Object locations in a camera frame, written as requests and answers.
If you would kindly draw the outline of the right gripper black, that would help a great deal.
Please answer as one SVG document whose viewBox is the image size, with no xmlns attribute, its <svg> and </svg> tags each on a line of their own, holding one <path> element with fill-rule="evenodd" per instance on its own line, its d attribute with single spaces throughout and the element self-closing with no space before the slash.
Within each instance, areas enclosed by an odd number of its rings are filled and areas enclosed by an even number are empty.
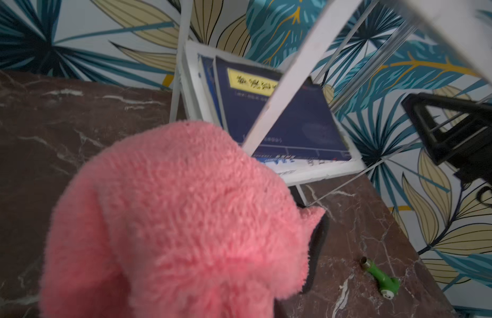
<svg viewBox="0 0 492 318">
<path fill-rule="evenodd" d="M 409 94 L 401 102 L 434 164 L 457 169 L 464 184 L 482 179 L 488 183 L 476 199 L 492 194 L 492 104 L 430 94 Z"/>
</svg>

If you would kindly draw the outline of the pink fluffy cloth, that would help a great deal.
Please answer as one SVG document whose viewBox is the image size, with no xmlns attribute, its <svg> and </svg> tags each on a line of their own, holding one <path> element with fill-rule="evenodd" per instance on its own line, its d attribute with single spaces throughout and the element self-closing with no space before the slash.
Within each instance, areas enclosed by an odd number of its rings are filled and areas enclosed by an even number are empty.
<svg viewBox="0 0 492 318">
<path fill-rule="evenodd" d="M 223 129 L 180 121 L 89 160 L 51 216 L 42 317 L 272 317 L 325 215 Z"/>
</svg>

